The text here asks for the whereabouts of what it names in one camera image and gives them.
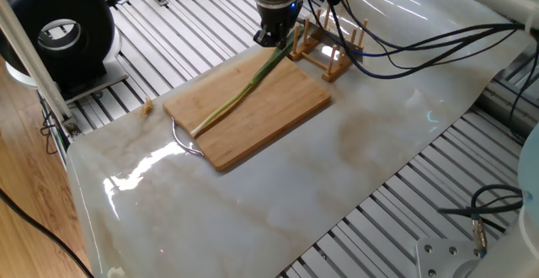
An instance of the metal handle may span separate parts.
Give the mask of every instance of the metal handle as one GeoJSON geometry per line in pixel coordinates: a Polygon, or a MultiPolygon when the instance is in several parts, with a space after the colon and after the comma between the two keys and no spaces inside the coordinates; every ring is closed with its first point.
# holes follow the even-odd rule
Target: metal handle
{"type": "Polygon", "coordinates": [[[173,117],[170,117],[172,119],[172,133],[174,135],[174,139],[176,140],[176,142],[187,152],[190,152],[192,154],[195,154],[195,155],[201,155],[202,157],[204,157],[204,153],[201,152],[201,151],[197,151],[193,148],[190,148],[190,147],[187,147],[186,145],[184,145],[179,139],[178,137],[176,136],[176,121],[174,121],[174,118],[173,117]]]}

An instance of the wooden floor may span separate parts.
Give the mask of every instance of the wooden floor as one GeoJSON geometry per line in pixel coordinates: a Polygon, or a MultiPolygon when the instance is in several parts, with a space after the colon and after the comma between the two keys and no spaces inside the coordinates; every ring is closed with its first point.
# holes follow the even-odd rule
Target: wooden floor
{"type": "MultiPolygon", "coordinates": [[[[45,152],[40,111],[35,91],[16,84],[0,58],[0,187],[88,265],[66,171],[58,155],[45,152]]],[[[49,238],[0,201],[0,278],[12,277],[84,275],[49,238]]]]}

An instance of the green onion stalk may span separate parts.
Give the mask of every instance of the green onion stalk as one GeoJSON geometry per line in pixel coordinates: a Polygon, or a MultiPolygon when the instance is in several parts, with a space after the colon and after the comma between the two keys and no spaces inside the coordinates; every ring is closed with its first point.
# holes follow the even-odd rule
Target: green onion stalk
{"type": "Polygon", "coordinates": [[[255,88],[262,79],[264,79],[276,66],[279,64],[283,58],[288,55],[288,53],[292,50],[292,46],[294,44],[294,33],[290,33],[286,37],[286,45],[283,49],[275,48],[273,51],[273,54],[269,58],[269,60],[254,74],[253,78],[245,88],[243,88],[236,96],[234,96],[232,99],[228,100],[223,106],[221,106],[219,109],[211,113],[211,115],[208,116],[202,123],[200,123],[199,126],[197,126],[194,130],[191,131],[191,136],[196,137],[202,129],[204,129],[210,122],[212,122],[220,113],[222,113],[224,110],[228,109],[232,104],[235,104],[238,100],[241,98],[247,96],[253,88],[255,88]]]}

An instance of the bamboo cutting board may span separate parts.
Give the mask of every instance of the bamboo cutting board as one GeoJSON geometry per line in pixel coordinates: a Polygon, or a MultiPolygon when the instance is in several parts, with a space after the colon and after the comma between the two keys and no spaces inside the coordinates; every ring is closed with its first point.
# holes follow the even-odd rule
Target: bamboo cutting board
{"type": "MultiPolygon", "coordinates": [[[[165,111],[187,132],[239,93],[270,58],[262,49],[214,73],[163,102],[165,111]]],[[[196,137],[216,170],[223,170],[268,143],[328,103],[331,96],[285,57],[262,83],[196,137]]]]}

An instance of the marble-patterned sheet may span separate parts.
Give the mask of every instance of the marble-patterned sheet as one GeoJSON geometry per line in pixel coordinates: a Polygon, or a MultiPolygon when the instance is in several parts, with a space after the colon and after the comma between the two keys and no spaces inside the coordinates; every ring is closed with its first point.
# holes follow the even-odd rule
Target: marble-patterned sheet
{"type": "MultiPolygon", "coordinates": [[[[470,0],[350,4],[360,19],[369,18],[376,33],[402,45],[470,24],[504,21],[470,0]]],[[[350,18],[341,16],[350,32],[350,18]]],[[[68,177],[94,274],[275,277],[462,115],[530,42],[515,35],[471,60],[390,81],[352,68],[328,84],[318,67],[299,61],[331,91],[332,104],[224,174],[174,142],[161,105],[204,76],[156,99],[145,120],[134,111],[77,138],[68,150],[68,177]]],[[[366,51],[380,51],[371,39],[365,43],[366,51]]],[[[327,52],[318,47],[314,56],[327,52]]],[[[394,58],[414,65],[433,55],[394,58]]],[[[373,72],[396,72],[386,59],[365,58],[364,64],[373,72]]]]}

